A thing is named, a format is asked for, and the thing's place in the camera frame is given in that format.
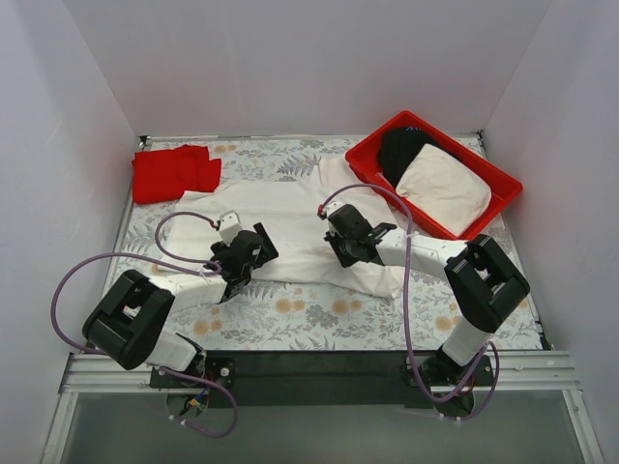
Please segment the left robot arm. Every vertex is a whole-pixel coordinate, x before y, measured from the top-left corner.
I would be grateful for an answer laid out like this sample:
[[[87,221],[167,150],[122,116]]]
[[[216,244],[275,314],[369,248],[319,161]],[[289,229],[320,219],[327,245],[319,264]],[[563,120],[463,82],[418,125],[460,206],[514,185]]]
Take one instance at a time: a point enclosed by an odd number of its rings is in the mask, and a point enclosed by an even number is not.
[[[252,272],[279,256],[263,224],[239,229],[230,242],[211,245],[214,262],[196,274],[168,277],[125,271],[82,327],[84,337],[127,370],[146,363],[172,370],[187,387],[206,376],[206,351],[165,328],[168,316],[201,305],[219,305],[241,294]]]

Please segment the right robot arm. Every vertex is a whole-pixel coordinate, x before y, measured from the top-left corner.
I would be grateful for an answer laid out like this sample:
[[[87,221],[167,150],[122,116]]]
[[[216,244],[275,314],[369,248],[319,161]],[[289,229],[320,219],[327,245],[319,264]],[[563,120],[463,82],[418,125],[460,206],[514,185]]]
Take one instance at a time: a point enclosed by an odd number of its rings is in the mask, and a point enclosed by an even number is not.
[[[461,319],[435,354],[421,364],[426,385],[459,384],[491,337],[530,292],[530,285],[503,249],[488,235],[466,241],[426,237],[387,222],[370,225],[351,204],[319,209],[328,221],[325,241],[339,263],[399,267],[440,278],[451,287]]]

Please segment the white t shirt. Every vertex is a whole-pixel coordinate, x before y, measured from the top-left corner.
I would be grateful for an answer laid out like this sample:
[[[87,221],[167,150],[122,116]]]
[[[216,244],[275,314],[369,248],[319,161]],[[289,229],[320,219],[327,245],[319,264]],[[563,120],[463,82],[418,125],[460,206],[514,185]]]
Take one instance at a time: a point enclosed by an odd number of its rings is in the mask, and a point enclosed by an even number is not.
[[[328,223],[317,215],[319,204],[331,193],[355,206],[371,225],[395,222],[386,201],[359,180],[344,158],[322,159],[306,179],[296,182],[227,181],[213,193],[187,191],[175,206],[165,240],[164,261],[199,267],[211,257],[220,238],[210,220],[230,211],[250,229],[262,223],[279,257],[253,272],[255,279],[290,283],[329,283],[363,294],[396,298],[403,270],[357,263],[343,268],[324,240]]]

